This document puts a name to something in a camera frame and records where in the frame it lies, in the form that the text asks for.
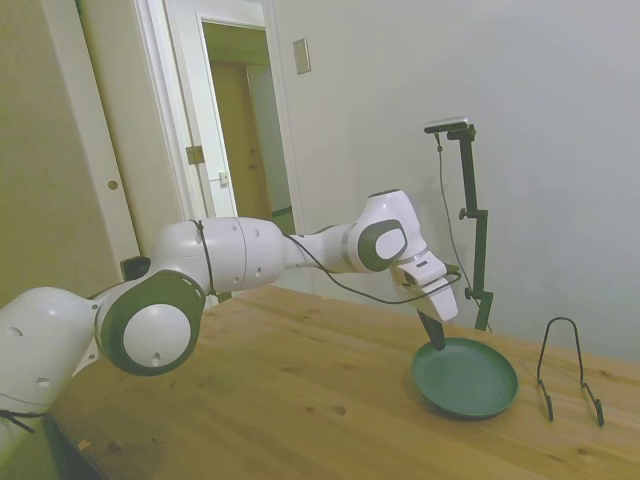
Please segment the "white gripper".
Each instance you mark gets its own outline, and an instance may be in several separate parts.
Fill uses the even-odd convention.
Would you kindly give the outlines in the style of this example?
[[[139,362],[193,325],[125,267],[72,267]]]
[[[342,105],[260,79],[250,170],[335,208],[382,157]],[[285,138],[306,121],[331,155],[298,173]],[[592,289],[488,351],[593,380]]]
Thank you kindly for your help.
[[[424,286],[399,285],[398,293],[403,299],[410,299],[409,304],[418,310],[419,319],[433,348],[436,351],[443,350],[446,340],[440,322],[448,322],[458,314],[455,295],[448,280],[440,278]]]

